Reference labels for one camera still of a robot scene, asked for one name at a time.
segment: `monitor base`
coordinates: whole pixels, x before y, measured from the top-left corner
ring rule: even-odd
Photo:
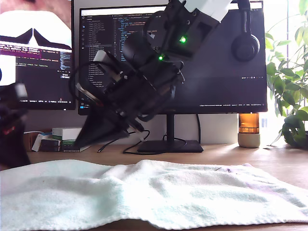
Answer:
[[[183,141],[174,140],[173,143],[167,141],[146,141],[138,149],[139,153],[201,153],[203,148],[198,141]]]

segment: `black cable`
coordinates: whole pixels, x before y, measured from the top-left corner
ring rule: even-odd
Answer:
[[[117,142],[118,140],[119,140],[119,139],[116,139],[116,140],[110,141],[109,143],[105,144],[103,147],[101,147],[101,148],[97,151],[97,153],[102,152],[102,150],[104,150],[108,145],[110,145],[110,144],[112,144],[112,143],[114,143],[114,142]]]
[[[146,140],[146,139],[150,136],[150,131],[149,131],[149,130],[144,130],[144,131],[146,131],[146,132],[148,133],[147,136],[144,138],[144,140]],[[138,142],[137,144],[135,144],[135,145],[133,145],[133,146],[131,146],[131,147],[125,149],[125,150],[123,151],[123,154],[134,154],[134,155],[159,155],[159,154],[165,154],[165,153],[166,153],[166,152],[159,152],[159,153],[132,153],[132,152],[128,152],[129,149],[132,149],[132,148],[138,146],[138,145],[141,144],[141,143],[142,143],[142,141],[140,141],[140,142]]]
[[[200,123],[200,117],[198,114],[196,114],[197,116],[197,122],[198,122],[198,131],[199,131],[199,144],[201,144],[201,123]]]
[[[146,140],[146,139],[149,137],[149,135],[150,135],[150,131],[149,131],[149,130],[144,130],[144,131],[148,132],[148,135],[144,138],[144,140]],[[187,145],[187,142],[186,142],[185,140],[183,140],[183,139],[179,139],[179,138],[174,138],[174,139],[175,139],[175,140],[179,140],[179,141],[183,141],[184,144],[183,144],[182,147],[184,147],[185,145]],[[135,145],[133,145],[133,146],[131,146],[131,147],[125,149],[125,150],[123,151],[123,154],[134,154],[134,155],[159,155],[159,154],[165,154],[165,153],[167,153],[167,152],[169,151],[169,150],[165,150],[165,151],[163,151],[163,152],[157,152],[157,153],[132,153],[132,152],[128,152],[129,149],[132,149],[132,148],[138,146],[138,145],[141,144],[141,143],[142,143],[142,141],[140,141],[140,142],[138,142],[137,144],[135,144]]]

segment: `headphone earcup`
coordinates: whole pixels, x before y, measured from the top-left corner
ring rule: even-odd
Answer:
[[[249,62],[259,53],[260,42],[253,35],[243,34],[233,41],[231,49],[236,60]]]

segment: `monitor screen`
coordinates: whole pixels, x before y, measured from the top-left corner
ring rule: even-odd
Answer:
[[[110,51],[124,61],[122,47],[127,36],[141,31],[147,18],[164,6],[141,6],[80,10],[79,64],[92,61],[98,50]],[[234,39],[241,34],[241,16],[237,4],[230,10],[214,33],[203,44],[195,58],[185,62],[185,83],[178,85],[175,99],[161,114],[220,114],[267,111],[267,78],[263,2],[252,4],[252,34],[260,41],[260,52],[253,61],[241,63],[231,52]],[[153,20],[151,31],[161,29]],[[81,74],[94,85],[104,88],[110,79],[95,67]],[[89,106],[79,103],[80,115]]]
[[[0,7],[0,88],[24,83],[28,109],[74,110],[71,1],[3,0]]]

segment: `desk surface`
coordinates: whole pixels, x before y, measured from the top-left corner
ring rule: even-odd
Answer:
[[[272,176],[292,185],[308,189],[308,152],[291,149],[286,146],[270,147],[268,149],[244,149],[237,145],[204,146],[200,154],[161,154],[161,155],[129,155],[122,154],[126,146],[115,145],[107,147],[102,153],[97,153],[99,146],[91,147],[81,153],[28,153],[32,163],[52,160],[75,159],[101,165],[129,165],[143,159],[168,161],[181,164],[201,165],[242,165],[250,163]],[[147,222],[139,220],[124,220],[103,227],[92,229],[104,230],[157,230]],[[308,224],[275,224],[257,226],[218,226],[197,229],[200,231],[307,231]]]

